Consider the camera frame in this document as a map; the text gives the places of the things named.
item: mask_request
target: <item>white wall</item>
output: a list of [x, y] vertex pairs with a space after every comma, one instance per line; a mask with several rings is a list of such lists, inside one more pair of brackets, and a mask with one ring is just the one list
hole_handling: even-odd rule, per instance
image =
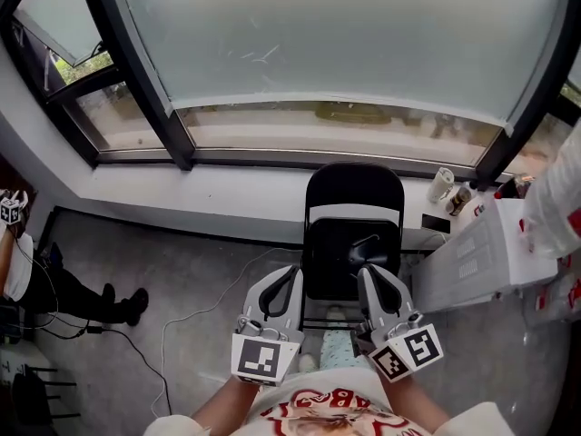
[[[258, 167], [101, 165], [91, 169], [58, 133], [0, 45], [0, 154], [42, 195], [38, 222], [51, 204], [166, 228], [244, 239], [301, 243], [304, 199], [312, 171]], [[425, 199], [428, 183], [403, 179], [404, 247], [433, 233], [424, 212], [445, 216]], [[470, 221], [468, 211], [453, 232]], [[42, 231], [35, 229], [38, 236]], [[426, 246], [440, 245], [432, 238]]]

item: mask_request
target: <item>concrete floor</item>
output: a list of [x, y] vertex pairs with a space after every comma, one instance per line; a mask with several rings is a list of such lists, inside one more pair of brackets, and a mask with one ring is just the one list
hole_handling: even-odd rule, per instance
[[[58, 216], [51, 239], [59, 243], [65, 267], [95, 291], [101, 292], [106, 282], [115, 286], [118, 298], [129, 297], [140, 286], [149, 291], [150, 307], [140, 324], [120, 329], [158, 370], [163, 325], [212, 306], [249, 260], [270, 249], [68, 212]], [[300, 253], [268, 253], [249, 266], [216, 310], [168, 327], [165, 376], [175, 413], [190, 414], [228, 378], [231, 331], [249, 287], [299, 259]], [[436, 326], [446, 356], [417, 376], [440, 405], [455, 415], [478, 402], [495, 401], [517, 436], [546, 434], [565, 376], [568, 325], [528, 329], [516, 296], [428, 319]], [[74, 331], [57, 322], [51, 328]], [[312, 334], [305, 349], [316, 352], [320, 337]], [[150, 405], [162, 383], [123, 337], [109, 333], [60, 341], [39, 332], [36, 341], [44, 355], [78, 383], [67, 404], [83, 414], [89, 430], [77, 434], [143, 434], [153, 420]], [[167, 414], [164, 400], [155, 409]]]

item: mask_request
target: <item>white shirt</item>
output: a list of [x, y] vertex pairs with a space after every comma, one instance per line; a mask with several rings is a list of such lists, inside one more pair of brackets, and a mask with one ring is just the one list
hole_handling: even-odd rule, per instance
[[[202, 436], [209, 430], [173, 415], [154, 421], [144, 436]], [[430, 436], [394, 415], [377, 373], [337, 368], [301, 374], [261, 392], [244, 426], [232, 436]], [[485, 402], [442, 425], [433, 436], [514, 436], [497, 406]]]
[[[4, 237], [6, 232], [6, 225], [0, 222], [0, 239]], [[10, 270], [8, 272], [8, 279], [4, 285], [4, 297], [18, 302], [25, 295], [28, 283], [30, 282], [30, 274], [33, 270], [33, 238], [24, 233], [18, 239], [18, 245], [15, 244], [12, 250], [12, 259], [10, 262]]]

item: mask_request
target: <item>window frame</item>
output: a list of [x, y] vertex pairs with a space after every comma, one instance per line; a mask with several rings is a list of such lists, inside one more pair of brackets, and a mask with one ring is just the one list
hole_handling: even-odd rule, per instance
[[[317, 169], [330, 162], [349, 161], [385, 164], [402, 176], [431, 178], [440, 166], [446, 166], [457, 181], [476, 179], [479, 188], [484, 190], [510, 178], [512, 174], [506, 173], [506, 168], [530, 139], [545, 114], [551, 113], [568, 124], [574, 124], [581, 115], [581, 109], [559, 94], [581, 44], [581, 33], [576, 30], [581, 26], [581, 0], [559, 2], [554, 29], [547, 38], [544, 52], [525, 92], [509, 118], [514, 126], [500, 131], [474, 166], [339, 152], [198, 148], [162, 88], [125, 0], [85, 0], [113, 65], [46, 96], [42, 88], [39, 92], [37, 81], [29, 71], [30, 55], [23, 53], [25, 51], [13, 35], [13, 13], [20, 1], [5, 0], [0, 8], [0, 35], [6, 49], [38, 103], [65, 139], [93, 167], [98, 164], [175, 163], [186, 171], [195, 164]], [[70, 103], [79, 96], [122, 81], [126, 82], [165, 150], [99, 150], [94, 139], [89, 139], [79, 122], [65, 111], [65, 102]]]

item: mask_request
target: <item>black chair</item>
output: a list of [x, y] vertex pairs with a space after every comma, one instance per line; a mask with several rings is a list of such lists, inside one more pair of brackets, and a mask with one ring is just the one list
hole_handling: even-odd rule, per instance
[[54, 419], [80, 417], [80, 413], [51, 414], [48, 402], [60, 396], [46, 395], [46, 386], [76, 386], [74, 382], [43, 381], [36, 372], [56, 372], [54, 368], [33, 368], [25, 365], [24, 373], [17, 373], [12, 384], [12, 401], [16, 418], [24, 426], [47, 426]]
[[[306, 295], [357, 301], [357, 274], [364, 263], [375, 263], [397, 276], [404, 201], [401, 181], [385, 166], [330, 163], [320, 168], [310, 178], [305, 202], [301, 264]], [[310, 221], [314, 207], [341, 203], [388, 208], [399, 216], [397, 222], [357, 215]]]

